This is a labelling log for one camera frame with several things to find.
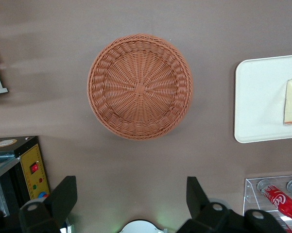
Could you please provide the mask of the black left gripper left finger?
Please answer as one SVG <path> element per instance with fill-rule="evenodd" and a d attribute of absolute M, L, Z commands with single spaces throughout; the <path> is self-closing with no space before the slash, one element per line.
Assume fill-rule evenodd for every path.
<path fill-rule="evenodd" d="M 0 233 L 59 233 L 77 202 L 75 176 L 66 176 L 47 196 L 25 203 L 17 213 L 3 216 Z"/>

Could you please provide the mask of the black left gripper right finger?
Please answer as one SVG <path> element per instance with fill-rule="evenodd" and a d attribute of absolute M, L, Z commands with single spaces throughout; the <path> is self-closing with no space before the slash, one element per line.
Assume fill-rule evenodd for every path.
<path fill-rule="evenodd" d="M 219 202 L 210 202 L 196 177 L 187 177 L 186 202 L 191 218 L 179 233 L 285 233 L 269 213 L 248 210 L 244 216 Z"/>

